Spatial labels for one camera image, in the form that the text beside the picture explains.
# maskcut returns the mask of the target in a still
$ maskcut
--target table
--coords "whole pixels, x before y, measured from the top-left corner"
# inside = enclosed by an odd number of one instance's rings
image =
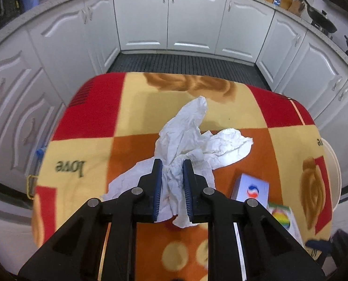
[[[247,157],[214,170],[216,189],[230,196],[241,173],[267,181],[269,201],[292,208],[304,242],[328,239],[332,206],[324,148],[300,103],[208,76],[109,73],[79,89],[48,145],[32,219],[38,246],[85,201],[106,193],[113,179],[152,157],[158,132],[197,96],[208,103],[201,131],[236,128],[254,142]],[[138,224],[137,281],[207,280],[207,238],[207,224]]]

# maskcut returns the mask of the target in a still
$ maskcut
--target black rubber mat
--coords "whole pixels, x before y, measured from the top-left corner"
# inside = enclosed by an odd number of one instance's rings
[[[119,54],[108,72],[207,75],[270,90],[256,65],[169,54]]]

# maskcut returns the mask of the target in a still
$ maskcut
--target kitchen cabinet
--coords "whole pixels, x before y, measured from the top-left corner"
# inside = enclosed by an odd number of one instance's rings
[[[168,49],[214,54],[226,0],[169,0]]]
[[[19,95],[41,64],[27,31],[20,29],[0,46],[0,121],[1,111],[11,111]]]
[[[34,174],[35,151],[44,146],[63,103],[41,69],[26,86],[12,111],[0,121],[0,183],[26,191],[26,177]]]
[[[66,105],[84,82],[102,73],[87,39],[88,16],[83,0],[75,0],[27,26],[45,71]]]
[[[321,137],[334,149],[345,187],[348,185],[348,81],[314,122]]]
[[[348,65],[308,31],[276,92],[300,102],[315,119],[348,79]]]
[[[168,0],[114,0],[121,50],[166,49]]]
[[[85,0],[88,12],[87,39],[102,73],[106,73],[120,52],[113,0]]]
[[[275,12],[256,65],[274,91],[289,68],[306,34],[306,28]]]
[[[50,112],[43,110],[48,100]],[[1,184],[25,192],[26,175],[36,165],[35,150],[46,144],[42,138],[55,126],[51,114],[61,106],[27,31],[19,29],[0,45]]]
[[[216,55],[255,63],[274,9],[253,0],[227,0]]]

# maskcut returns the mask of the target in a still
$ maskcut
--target crumpled white tissue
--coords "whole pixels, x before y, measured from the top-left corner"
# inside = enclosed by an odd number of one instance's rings
[[[208,110],[202,96],[183,106],[159,133],[154,157],[138,162],[130,170],[109,184],[109,192],[103,200],[117,198],[124,191],[136,187],[144,174],[152,171],[155,158],[160,158],[162,167],[162,190],[157,222],[178,215],[173,224],[185,228],[193,226],[189,221],[183,189],[182,165],[185,159],[192,162],[195,174],[206,178],[209,187],[215,188],[212,170],[233,164],[246,157],[253,144],[236,129],[224,129],[213,135],[210,131],[200,133],[199,125]]]

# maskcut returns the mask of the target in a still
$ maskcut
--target box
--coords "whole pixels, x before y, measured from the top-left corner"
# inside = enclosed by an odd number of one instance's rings
[[[231,199],[244,202],[246,199],[256,199],[262,206],[267,207],[269,183],[253,176],[242,174],[235,181]]]
[[[267,210],[289,232],[289,234],[293,236],[302,247],[304,247],[299,227],[297,226],[292,209],[287,206],[277,205],[269,202]]]

